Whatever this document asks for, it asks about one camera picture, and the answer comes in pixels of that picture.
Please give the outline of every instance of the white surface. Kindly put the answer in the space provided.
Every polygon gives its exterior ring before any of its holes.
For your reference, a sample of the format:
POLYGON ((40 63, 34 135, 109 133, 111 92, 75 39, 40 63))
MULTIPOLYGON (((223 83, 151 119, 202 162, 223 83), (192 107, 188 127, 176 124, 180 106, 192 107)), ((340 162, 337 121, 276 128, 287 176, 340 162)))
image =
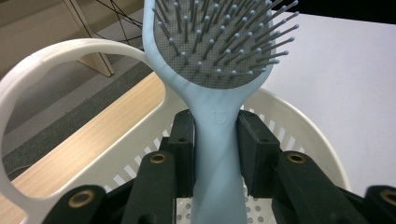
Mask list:
POLYGON ((263 87, 296 106, 329 139, 352 189, 396 187, 396 25, 300 15, 263 87))

